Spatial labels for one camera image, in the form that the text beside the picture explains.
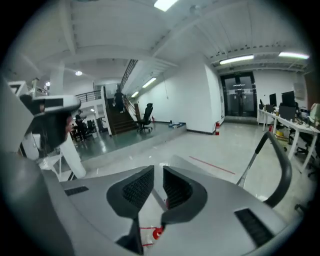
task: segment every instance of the staircase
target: staircase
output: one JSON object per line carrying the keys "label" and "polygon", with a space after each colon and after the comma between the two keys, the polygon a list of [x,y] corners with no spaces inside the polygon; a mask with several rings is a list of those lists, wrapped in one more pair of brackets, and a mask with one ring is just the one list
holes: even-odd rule
{"label": "staircase", "polygon": [[127,111],[119,113],[119,111],[112,105],[114,99],[108,98],[107,101],[110,109],[111,123],[116,135],[137,129],[137,124]]}

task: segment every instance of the black door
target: black door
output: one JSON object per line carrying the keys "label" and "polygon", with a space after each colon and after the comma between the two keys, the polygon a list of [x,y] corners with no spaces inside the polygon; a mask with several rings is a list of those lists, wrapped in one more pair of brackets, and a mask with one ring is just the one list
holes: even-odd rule
{"label": "black door", "polygon": [[252,72],[221,76],[226,116],[257,117],[257,93]]}

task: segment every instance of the fire extinguisher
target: fire extinguisher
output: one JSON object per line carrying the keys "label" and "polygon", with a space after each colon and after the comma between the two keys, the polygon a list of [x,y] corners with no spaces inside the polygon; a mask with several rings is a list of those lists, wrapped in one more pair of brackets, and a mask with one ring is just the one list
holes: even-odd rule
{"label": "fire extinguisher", "polygon": [[217,121],[214,123],[215,135],[219,135],[220,123]]}

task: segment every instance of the yellow object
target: yellow object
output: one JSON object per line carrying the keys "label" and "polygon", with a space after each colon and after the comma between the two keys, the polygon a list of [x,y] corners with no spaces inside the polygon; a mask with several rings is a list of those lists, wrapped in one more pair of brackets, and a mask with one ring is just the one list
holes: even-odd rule
{"label": "yellow object", "polygon": [[282,131],[277,130],[275,133],[278,136],[282,136],[282,137],[284,136],[284,133]]}

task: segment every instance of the fluorescent light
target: fluorescent light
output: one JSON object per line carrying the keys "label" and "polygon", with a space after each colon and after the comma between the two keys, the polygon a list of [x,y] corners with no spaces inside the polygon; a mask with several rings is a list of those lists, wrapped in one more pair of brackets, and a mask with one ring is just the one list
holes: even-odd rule
{"label": "fluorescent light", "polygon": [[134,94],[132,94],[132,95],[131,95],[131,97],[132,97],[132,98],[134,98],[135,96],[137,96],[137,95],[138,95],[138,93],[139,93],[139,92],[138,92],[138,91],[136,91]]}
{"label": "fluorescent light", "polygon": [[253,55],[245,55],[245,56],[240,56],[240,57],[235,57],[235,58],[228,58],[225,60],[220,61],[220,65],[223,64],[228,64],[232,62],[240,62],[240,61],[246,61],[246,60],[252,60],[254,58]]}
{"label": "fluorescent light", "polygon": [[309,55],[301,54],[301,53],[294,53],[294,52],[286,52],[282,51],[279,54],[279,57],[290,57],[290,58],[298,58],[298,59],[309,59]]}
{"label": "fluorescent light", "polygon": [[150,85],[153,81],[155,81],[156,78],[155,77],[152,77],[148,82],[145,83],[144,86],[142,86],[142,88],[146,88],[148,85]]}
{"label": "fluorescent light", "polygon": [[178,0],[158,0],[154,3],[154,7],[166,12]]}

